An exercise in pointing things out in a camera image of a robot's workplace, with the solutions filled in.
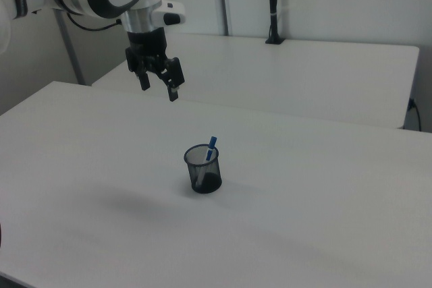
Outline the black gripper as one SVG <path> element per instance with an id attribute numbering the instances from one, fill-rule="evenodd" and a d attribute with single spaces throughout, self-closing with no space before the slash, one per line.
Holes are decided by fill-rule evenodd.
<path id="1" fill-rule="evenodd" d="M 164 29 L 151 32 L 128 33 L 130 46 L 126 49 L 128 69 L 139 79 L 142 91 L 151 87 L 147 72 L 153 72 L 167 86 L 171 102 L 178 99 L 178 89 L 185 82 L 182 66 L 177 57 L 168 59 Z"/>

